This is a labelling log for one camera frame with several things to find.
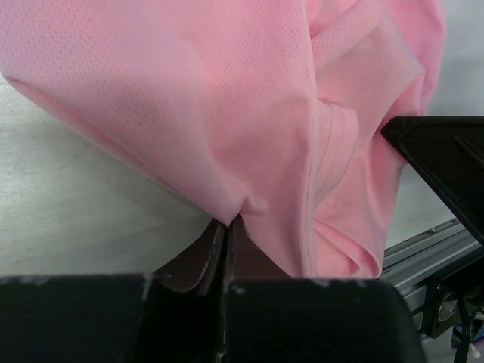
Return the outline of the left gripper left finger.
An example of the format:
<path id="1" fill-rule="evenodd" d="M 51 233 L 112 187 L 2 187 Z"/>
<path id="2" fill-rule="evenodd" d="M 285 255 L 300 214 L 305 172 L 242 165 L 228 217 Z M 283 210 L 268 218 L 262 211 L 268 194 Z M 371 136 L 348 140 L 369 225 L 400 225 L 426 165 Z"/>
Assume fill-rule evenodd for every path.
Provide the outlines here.
<path id="1" fill-rule="evenodd" d="M 7 275 L 3 362 L 215 362 L 225 226 L 154 272 Z"/>

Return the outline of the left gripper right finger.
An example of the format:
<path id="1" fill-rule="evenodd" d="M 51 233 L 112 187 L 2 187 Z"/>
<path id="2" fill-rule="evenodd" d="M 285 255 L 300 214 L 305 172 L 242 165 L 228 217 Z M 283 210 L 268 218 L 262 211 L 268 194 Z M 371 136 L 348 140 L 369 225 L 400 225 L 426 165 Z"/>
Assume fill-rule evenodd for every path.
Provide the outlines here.
<path id="1" fill-rule="evenodd" d="M 228 230 L 223 302 L 226 362 L 424 362 L 408 307 L 381 280 L 292 278 Z"/>

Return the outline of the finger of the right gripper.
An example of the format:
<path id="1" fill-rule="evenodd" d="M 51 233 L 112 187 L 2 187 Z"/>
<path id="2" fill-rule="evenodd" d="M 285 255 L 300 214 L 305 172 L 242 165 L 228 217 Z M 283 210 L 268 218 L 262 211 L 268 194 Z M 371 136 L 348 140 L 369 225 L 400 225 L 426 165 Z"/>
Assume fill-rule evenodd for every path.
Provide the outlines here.
<path id="1" fill-rule="evenodd" d="M 381 135 L 483 243 L 483 117 L 398 116 Z"/>

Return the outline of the pink t shirt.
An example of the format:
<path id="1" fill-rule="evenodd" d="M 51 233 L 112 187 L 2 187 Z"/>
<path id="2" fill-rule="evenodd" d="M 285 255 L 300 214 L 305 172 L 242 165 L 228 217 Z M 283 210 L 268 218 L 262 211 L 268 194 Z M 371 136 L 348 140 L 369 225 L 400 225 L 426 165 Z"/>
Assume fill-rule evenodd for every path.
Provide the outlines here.
<path id="1" fill-rule="evenodd" d="M 294 277 L 375 278 L 441 1 L 3 1 L 1 72 Z"/>

